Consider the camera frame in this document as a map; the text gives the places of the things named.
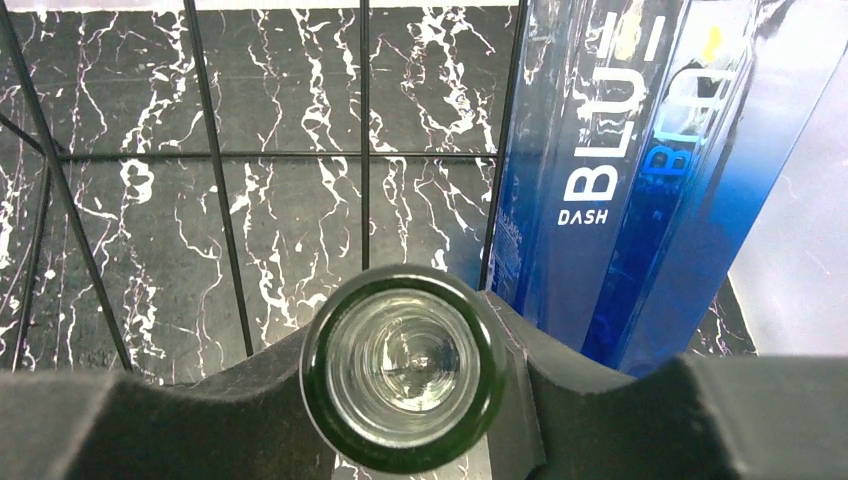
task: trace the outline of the circular glass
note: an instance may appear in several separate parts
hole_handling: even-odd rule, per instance
[[[364,438],[391,448],[429,443],[468,411],[480,381],[474,337],[439,297],[399,288],[339,319],[327,348],[333,405]]]

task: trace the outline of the black wire rack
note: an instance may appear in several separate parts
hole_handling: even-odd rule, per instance
[[[244,287],[242,285],[241,271],[238,262],[238,251],[236,249],[235,235],[233,231],[233,222],[230,217],[229,197],[227,196],[227,187],[224,179],[223,158],[241,158],[251,159],[259,157],[276,157],[276,158],[315,158],[327,156],[328,152],[294,152],[294,151],[245,151],[245,152],[221,152],[221,147],[218,141],[218,128],[215,123],[215,115],[213,111],[212,94],[210,82],[206,71],[205,55],[203,51],[203,42],[200,35],[200,27],[198,22],[197,8],[194,0],[183,0],[184,12],[188,31],[191,39],[191,50],[194,57],[195,72],[197,75],[197,83],[200,89],[200,100],[203,111],[203,118],[206,127],[206,136],[209,143],[209,151],[202,153],[180,153],[176,156],[180,158],[210,158],[212,169],[215,174],[215,184],[218,192],[218,202],[221,210],[221,221],[223,222],[224,237],[227,244],[227,255],[230,263],[230,273],[233,277],[234,294],[236,305],[238,308],[239,322],[241,324],[242,336],[244,338],[244,349],[247,356],[253,355],[253,342],[251,339],[250,328],[248,324],[247,307],[245,302]],[[370,77],[371,77],[371,57],[369,54],[369,17],[370,17],[369,0],[360,0],[359,2],[359,54],[360,61],[364,63],[361,67],[360,74],[360,150],[359,151],[341,151],[333,152],[333,155],[339,156],[357,156],[361,159],[361,178],[360,188],[362,192],[361,199],[361,231],[362,237],[362,269],[367,270],[370,267],[370,159],[372,157],[408,157],[408,158],[424,158],[424,157],[440,157],[440,158],[467,158],[474,156],[477,158],[487,158],[495,160],[495,169],[492,177],[492,193],[489,203],[488,219],[486,223],[486,234],[483,240],[483,258],[480,266],[480,276],[478,288],[483,289],[486,285],[487,265],[489,263],[489,252],[492,245],[494,235],[495,212],[497,211],[498,198],[500,194],[501,176],[504,166],[504,155],[506,152],[509,123],[512,118],[513,98],[515,85],[518,81],[518,65],[522,50],[522,39],[524,37],[524,26],[527,16],[527,0],[519,0],[516,11],[516,28],[515,36],[512,43],[509,60],[509,77],[506,85],[506,99],[504,102],[503,118],[501,120],[500,137],[498,139],[497,153],[478,153],[478,152],[373,152],[371,151],[370,143]],[[15,340],[15,350],[12,355],[12,371],[17,370],[21,366],[23,358],[27,330],[31,321],[33,297],[36,288],[36,276],[38,270],[39,256],[41,253],[41,244],[44,237],[45,219],[47,217],[47,207],[50,203],[51,194],[57,195],[59,202],[65,209],[68,216],[68,223],[73,230],[74,237],[79,245],[86,270],[91,279],[91,285],[97,294],[97,299],[103,312],[103,318],[109,327],[109,333],[112,341],[115,344],[118,357],[124,370],[132,372],[133,365],[130,360],[128,349],[124,343],[121,334],[120,326],[115,319],[115,313],[109,302],[106,288],[103,283],[103,278],[97,268],[94,260],[88,237],[80,220],[79,211],[74,204],[73,196],[68,185],[67,178],[62,170],[62,164],[75,161],[121,161],[126,159],[138,160],[154,160],[162,158],[174,158],[173,153],[107,153],[107,154],[79,154],[69,151],[62,146],[55,138],[53,138],[50,128],[47,123],[46,116],[38,99],[38,94],[30,76],[26,59],[24,58],[23,50],[21,49],[18,36],[15,33],[12,25],[12,19],[6,7],[5,0],[0,0],[0,31],[2,31],[3,40],[9,50],[12,66],[18,76],[20,88],[23,92],[24,101],[32,115],[36,129],[36,140],[22,128],[12,122],[8,117],[0,112],[0,124],[8,128],[9,131],[21,138],[23,142],[37,151],[44,157],[44,167],[41,171],[41,179],[38,193],[38,210],[35,215],[34,233],[30,241],[29,257],[26,259],[26,271],[24,274],[24,292],[19,313],[18,330]]]

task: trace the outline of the bottle mouth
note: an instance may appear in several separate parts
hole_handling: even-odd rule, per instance
[[[479,352],[460,312],[409,288],[345,313],[327,357],[336,410],[358,434],[392,448],[443,436],[468,412],[480,382]]]
[[[506,383],[501,326],[459,279],[414,265],[349,280],[304,339],[300,386],[324,440],[374,470],[414,474],[473,447]]]

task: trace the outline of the metal rod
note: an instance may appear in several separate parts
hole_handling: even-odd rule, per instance
[[[527,0],[518,0],[516,11],[515,36],[512,41],[512,52],[509,55],[509,74],[506,84],[506,99],[504,101],[503,118],[501,119],[501,132],[498,139],[498,154],[495,159],[495,172],[492,175],[492,195],[489,202],[489,217],[486,221],[486,236],[483,239],[483,258],[480,263],[480,281],[478,290],[486,288],[486,280],[489,273],[489,258],[492,251],[492,240],[495,235],[495,221],[498,215],[498,203],[501,197],[501,182],[503,181],[503,169],[506,163],[506,148],[509,142],[509,126],[512,121],[512,109],[515,104],[515,86],[520,77],[519,65],[521,63],[521,50],[524,46],[524,27],[527,20]]]
[[[62,164],[59,162],[56,145],[53,142],[53,137],[50,135],[50,128],[47,126],[47,119],[44,116],[44,111],[41,109],[41,105],[38,102],[38,93],[36,93],[35,85],[33,85],[32,78],[30,78],[29,69],[27,68],[23,51],[21,50],[20,43],[18,42],[18,37],[15,34],[12,19],[9,16],[8,9],[6,8],[5,0],[0,0],[0,31],[3,32],[3,36],[5,37],[6,46],[9,49],[9,56],[11,57],[12,64],[15,67],[15,71],[21,83],[21,91],[23,92],[24,99],[29,106],[38,136],[41,139],[42,149],[44,150],[48,164],[50,165],[50,170],[54,177],[53,180],[56,183],[59,200],[65,207],[65,211],[68,215],[68,223],[71,224],[71,229],[73,230],[74,236],[79,244],[86,269],[88,270],[88,275],[91,277],[91,284],[94,287],[94,291],[97,293],[97,298],[100,301],[100,307],[103,309],[103,316],[106,318],[106,324],[109,327],[109,333],[112,335],[112,341],[115,343],[115,349],[118,351],[118,357],[120,357],[121,365],[123,365],[125,370],[132,371],[132,362],[130,361],[130,356],[127,353],[127,346],[124,344],[120,329],[118,328],[118,322],[115,320],[115,314],[112,311],[112,306],[109,303],[109,297],[106,294],[106,287],[103,285],[103,278],[101,278],[100,272],[97,269],[97,263],[94,261],[94,255],[91,253],[91,247],[88,244],[88,239],[86,238],[85,230],[83,229],[82,221],[80,220],[79,211],[77,211],[76,205],[74,205],[71,188],[68,186],[68,180],[65,178],[65,172],[62,171]]]
[[[18,316],[18,334],[15,340],[15,351],[12,353],[11,370],[14,372],[21,365],[24,354],[24,344],[29,332],[30,313],[32,312],[32,300],[35,295],[35,279],[38,274],[38,262],[41,259],[41,242],[44,239],[44,224],[47,218],[47,206],[50,204],[50,164],[44,149],[28,133],[19,128],[8,117],[0,113],[0,124],[15,133],[27,145],[41,154],[44,158],[41,167],[41,186],[38,192],[38,210],[35,213],[35,233],[29,244],[29,259],[27,270],[24,274],[24,295],[21,301],[21,313]]]
[[[221,152],[221,158],[302,158],[313,159],[322,157],[359,157],[360,152],[263,152],[263,151],[240,151]],[[372,158],[406,157],[406,158],[497,158],[497,153],[488,152],[370,152]],[[149,152],[149,153],[74,153],[59,155],[59,159],[66,162],[104,162],[120,161],[129,158],[137,160],[175,160],[209,158],[209,152]]]
[[[247,320],[244,289],[241,283],[236,237],[233,233],[233,219],[230,217],[230,200],[227,197],[227,186],[224,178],[224,166],[221,162],[221,146],[218,143],[218,128],[215,125],[215,109],[212,106],[212,92],[209,87],[209,77],[206,74],[206,58],[203,53],[203,43],[200,40],[200,23],[197,21],[197,8],[194,0],[184,0],[186,22],[191,36],[191,50],[194,54],[194,68],[197,72],[197,84],[200,87],[200,103],[203,107],[203,119],[206,123],[206,136],[209,139],[209,156],[212,159],[212,169],[215,171],[215,185],[218,187],[218,204],[221,207],[221,220],[224,222],[224,238],[227,242],[227,256],[230,259],[230,271],[233,276],[233,287],[236,293],[241,333],[244,337],[244,350],[247,356],[253,355],[253,342],[250,338],[250,323]]]
[[[359,0],[359,156],[362,190],[362,270],[371,267],[371,43],[368,38],[371,8]]]

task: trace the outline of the green ring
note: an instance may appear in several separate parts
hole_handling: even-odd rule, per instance
[[[411,288],[440,297],[468,323],[480,353],[480,381],[468,412],[442,437],[412,448],[390,448],[367,440],[348,426],[330,399],[326,352],[336,323],[369,296]],[[506,378],[506,351],[500,324],[480,297],[460,280],[428,267],[396,265],[368,270],[340,287],[309,325],[300,359],[306,410],[324,439],[339,453],[374,470],[413,474],[438,468],[473,447],[500,407]]]

